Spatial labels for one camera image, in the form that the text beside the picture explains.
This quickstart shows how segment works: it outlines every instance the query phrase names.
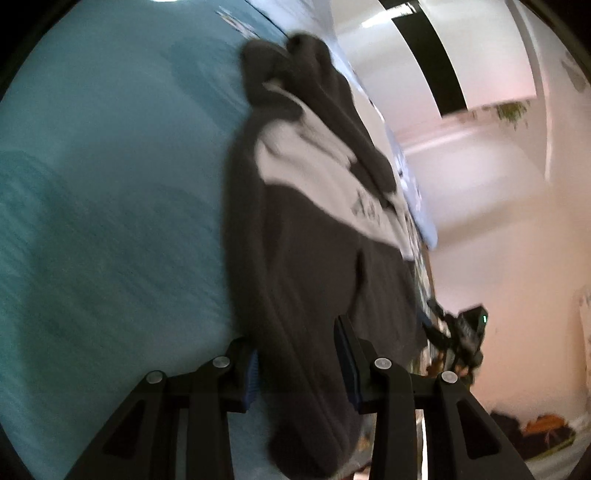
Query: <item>green plant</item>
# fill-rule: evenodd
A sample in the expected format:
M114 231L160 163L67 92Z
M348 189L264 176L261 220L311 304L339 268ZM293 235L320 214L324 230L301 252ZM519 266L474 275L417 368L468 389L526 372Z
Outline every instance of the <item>green plant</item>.
M517 130L517 123L524 116L527 111L527 107L530 105L530 101L527 100L525 103L523 102L508 102L508 103L500 103L499 105L492 105L486 106L482 109L487 110L496 110L496 115L499 117L499 120L505 121L511 125L513 128Z

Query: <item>blue bedsheet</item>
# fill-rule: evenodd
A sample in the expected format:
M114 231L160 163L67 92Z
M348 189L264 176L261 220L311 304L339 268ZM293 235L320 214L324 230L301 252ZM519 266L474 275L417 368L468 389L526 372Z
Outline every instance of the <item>blue bedsheet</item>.
M152 369L194 370L239 335L220 244L223 171L248 113L223 7L82 0L0 103L0 421L61 480ZM266 405L232 416L236 478L282 478Z

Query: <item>metal screw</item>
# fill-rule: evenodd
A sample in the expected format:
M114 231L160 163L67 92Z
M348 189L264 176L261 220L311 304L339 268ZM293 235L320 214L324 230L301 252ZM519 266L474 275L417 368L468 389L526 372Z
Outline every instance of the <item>metal screw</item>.
M441 374L441 378L446 383L456 383L457 382L457 375L454 372L450 372L449 370L443 372Z
M387 370L392 366L392 362L387 358L378 358L374 362L374 365L378 367L380 370Z
M160 383L164 378L164 374L160 370L154 370L146 375L146 382L150 384Z
M213 359L215 368L226 368L228 365L230 365L230 359L227 356L217 356Z

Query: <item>white panel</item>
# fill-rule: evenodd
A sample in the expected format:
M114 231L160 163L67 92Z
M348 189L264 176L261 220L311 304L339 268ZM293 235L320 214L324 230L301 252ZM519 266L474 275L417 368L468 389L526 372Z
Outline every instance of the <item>white panel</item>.
M535 98L530 62L502 0L421 0L469 109Z
M384 12L378 0L332 0L339 44L388 126L396 130L441 118L433 94L394 23L363 27Z

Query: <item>black stripe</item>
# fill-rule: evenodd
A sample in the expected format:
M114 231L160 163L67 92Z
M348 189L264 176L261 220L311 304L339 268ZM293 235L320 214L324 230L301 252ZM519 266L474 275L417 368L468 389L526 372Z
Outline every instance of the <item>black stripe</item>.
M379 1L386 9L401 4L395 0ZM416 13L393 18L392 21L423 71L439 113L445 115L466 110L466 100L460 82L437 32L417 0L404 3L413 8Z

